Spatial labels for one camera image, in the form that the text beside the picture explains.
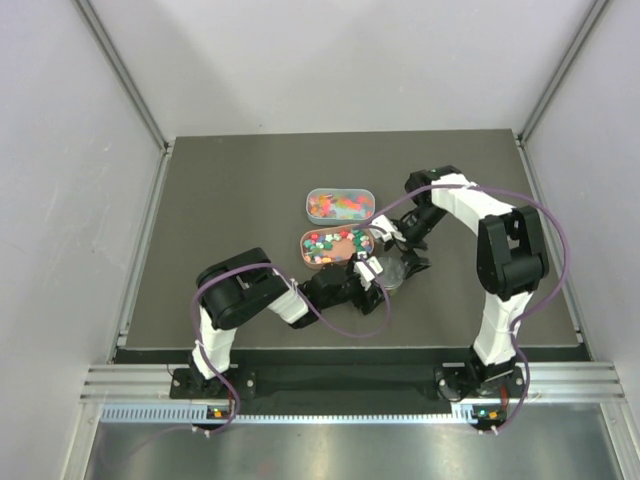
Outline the white round jar lid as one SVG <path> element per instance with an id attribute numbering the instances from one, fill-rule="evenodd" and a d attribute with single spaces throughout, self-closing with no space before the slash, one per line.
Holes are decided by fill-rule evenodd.
<path id="1" fill-rule="evenodd" d="M 406 266 L 398 258 L 379 257 L 377 259 L 381 271 L 377 274 L 377 283 L 389 294 L 395 293 L 404 283 Z"/>

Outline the pink oval candy box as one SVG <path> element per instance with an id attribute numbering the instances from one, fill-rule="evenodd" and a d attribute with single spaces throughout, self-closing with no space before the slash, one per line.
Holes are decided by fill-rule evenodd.
<path id="1" fill-rule="evenodd" d="M 314 229 L 300 239 L 301 258 L 311 269 L 329 264 L 343 266 L 353 255 L 371 255 L 373 251 L 373 235 L 355 224 Z"/>

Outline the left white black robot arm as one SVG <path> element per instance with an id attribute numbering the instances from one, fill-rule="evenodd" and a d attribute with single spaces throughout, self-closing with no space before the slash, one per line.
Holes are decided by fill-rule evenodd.
<path id="1" fill-rule="evenodd" d="M 303 283 L 287 277 L 261 248 L 254 248 L 204 270 L 190 305 L 195 333 L 192 384 L 205 396 L 230 385 L 231 347 L 239 328 L 269 310 L 293 329 L 303 329 L 335 306 L 352 304 L 362 314 L 380 304 L 391 310 L 377 258 L 354 254 L 344 266 L 327 263 Z"/>

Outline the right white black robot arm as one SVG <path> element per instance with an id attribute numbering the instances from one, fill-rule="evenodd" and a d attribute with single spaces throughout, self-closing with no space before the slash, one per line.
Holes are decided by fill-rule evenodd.
<path id="1" fill-rule="evenodd" d="M 427 185 L 432 188 L 413 197 L 415 208 L 394 222 L 402 235 L 396 244 L 412 276 L 426 268 L 417 252 L 427 248 L 426 236 L 446 215 L 476 235 L 476 273 L 485 290 L 480 330 L 464 369 L 441 370 L 437 382 L 441 395 L 451 401 L 471 393 L 487 396 L 505 386 L 512 374 L 512 340 L 519 330 L 515 320 L 549 272 L 540 217 L 531 206 L 515 207 L 473 190 L 473 183 L 452 166 L 411 173 L 405 191 Z"/>

